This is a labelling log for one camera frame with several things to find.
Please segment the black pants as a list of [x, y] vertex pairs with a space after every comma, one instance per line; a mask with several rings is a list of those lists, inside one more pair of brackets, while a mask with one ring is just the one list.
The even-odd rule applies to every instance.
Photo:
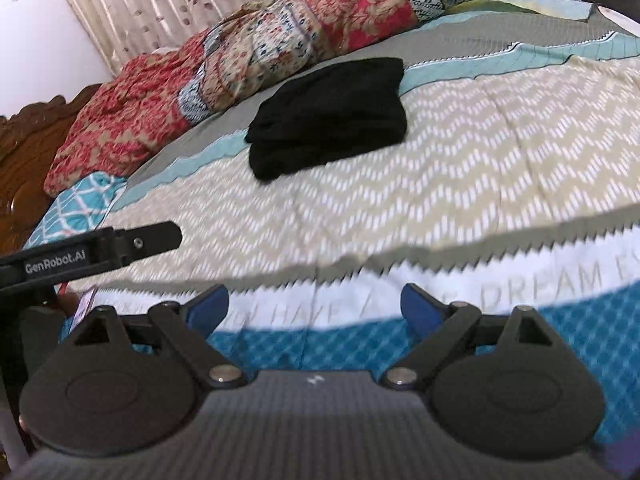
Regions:
[[291, 80], [259, 105], [247, 129], [255, 178], [285, 174], [402, 142], [407, 116], [398, 96], [400, 58], [365, 58]]

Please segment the smartphone with lit screen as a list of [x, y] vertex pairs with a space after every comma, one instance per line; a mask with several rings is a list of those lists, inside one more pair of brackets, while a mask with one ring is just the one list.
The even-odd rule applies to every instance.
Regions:
[[72, 322], [70, 322], [70, 332], [72, 332], [93, 309], [94, 300], [96, 300], [96, 293], [98, 290], [99, 289], [96, 286], [92, 286], [79, 295], [78, 306], [74, 316], [72, 317]]

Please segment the teal lattice pillow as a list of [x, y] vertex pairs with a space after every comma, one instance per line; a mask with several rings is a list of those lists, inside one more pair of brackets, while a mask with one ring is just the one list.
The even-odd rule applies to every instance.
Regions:
[[94, 172], [63, 191], [30, 234], [24, 249], [96, 229], [126, 188], [126, 179]]

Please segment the carved wooden headboard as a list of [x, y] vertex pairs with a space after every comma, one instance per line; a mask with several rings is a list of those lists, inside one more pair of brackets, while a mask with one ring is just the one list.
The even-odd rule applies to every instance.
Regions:
[[0, 244], [2, 255], [22, 249], [52, 198], [43, 181], [70, 126], [100, 86], [82, 89], [71, 101], [55, 96], [1, 118]]

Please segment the patterned bedsheet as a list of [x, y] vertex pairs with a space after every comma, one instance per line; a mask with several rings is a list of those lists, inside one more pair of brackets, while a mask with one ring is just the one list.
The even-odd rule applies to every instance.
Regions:
[[485, 313], [536, 308], [597, 377], [610, 443], [639, 423], [639, 38], [591, 11], [440, 18], [346, 63], [407, 64], [408, 128], [388, 148], [269, 183], [250, 169], [258, 94], [172, 142], [105, 218], [170, 220], [173, 252], [86, 278], [142, 313], [229, 289], [208, 342], [246, 370], [381, 374], [419, 339], [416, 284]]

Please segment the red floral quilt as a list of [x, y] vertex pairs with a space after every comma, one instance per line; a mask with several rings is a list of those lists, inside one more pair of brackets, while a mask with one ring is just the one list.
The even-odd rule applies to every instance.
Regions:
[[165, 145], [256, 92], [474, 0], [250, 0], [177, 49], [128, 61], [79, 112], [43, 182], [57, 196], [127, 177]]

